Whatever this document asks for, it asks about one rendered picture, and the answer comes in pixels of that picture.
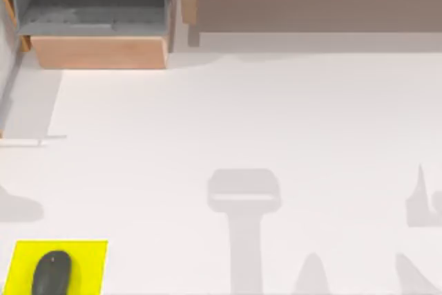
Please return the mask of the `pale wooden drawer front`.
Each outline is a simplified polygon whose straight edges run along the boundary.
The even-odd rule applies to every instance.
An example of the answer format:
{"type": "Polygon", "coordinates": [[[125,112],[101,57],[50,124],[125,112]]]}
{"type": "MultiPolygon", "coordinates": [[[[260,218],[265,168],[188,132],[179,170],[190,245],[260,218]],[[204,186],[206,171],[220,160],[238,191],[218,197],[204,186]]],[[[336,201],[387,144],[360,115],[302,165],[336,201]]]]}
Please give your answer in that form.
{"type": "Polygon", "coordinates": [[[164,69],[169,56],[165,37],[32,36],[45,69],[164,69]]]}

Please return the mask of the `wooden cupboard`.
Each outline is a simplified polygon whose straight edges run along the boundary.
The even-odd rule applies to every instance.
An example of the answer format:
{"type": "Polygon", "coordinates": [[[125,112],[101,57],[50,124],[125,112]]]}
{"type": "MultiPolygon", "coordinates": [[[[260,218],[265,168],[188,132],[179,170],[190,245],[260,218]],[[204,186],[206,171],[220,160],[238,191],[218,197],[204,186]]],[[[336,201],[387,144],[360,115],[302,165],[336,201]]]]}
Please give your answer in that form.
{"type": "MultiPolygon", "coordinates": [[[[15,15],[15,9],[14,9],[14,4],[13,4],[13,0],[3,0],[5,7],[6,7],[6,12],[8,13],[9,18],[11,19],[14,28],[17,27],[17,18],[15,15]]],[[[30,42],[30,37],[29,36],[24,36],[21,35],[19,37],[19,46],[20,46],[20,51],[21,52],[28,52],[31,50],[32,48],[32,44],[30,42]]]]}

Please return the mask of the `flat yellow square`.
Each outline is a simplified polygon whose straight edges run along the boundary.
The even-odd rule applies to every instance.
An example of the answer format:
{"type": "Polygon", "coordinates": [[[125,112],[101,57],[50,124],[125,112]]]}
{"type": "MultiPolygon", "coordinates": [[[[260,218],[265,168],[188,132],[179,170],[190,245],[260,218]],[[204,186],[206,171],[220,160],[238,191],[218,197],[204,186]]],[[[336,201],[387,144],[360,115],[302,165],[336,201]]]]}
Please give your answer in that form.
{"type": "Polygon", "coordinates": [[[32,277],[39,259],[49,251],[66,251],[72,259],[67,295],[100,295],[106,240],[19,240],[1,295],[32,295],[32,277]]]}

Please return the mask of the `dark grey computer mouse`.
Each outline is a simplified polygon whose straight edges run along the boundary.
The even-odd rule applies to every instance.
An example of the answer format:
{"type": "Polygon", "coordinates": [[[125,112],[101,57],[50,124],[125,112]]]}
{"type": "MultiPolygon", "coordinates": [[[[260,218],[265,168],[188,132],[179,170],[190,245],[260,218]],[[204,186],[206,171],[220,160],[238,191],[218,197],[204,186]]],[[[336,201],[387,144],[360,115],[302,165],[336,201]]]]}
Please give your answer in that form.
{"type": "Polygon", "coordinates": [[[63,250],[49,251],[38,261],[32,277],[32,295],[67,295],[72,259],[63,250]]]}

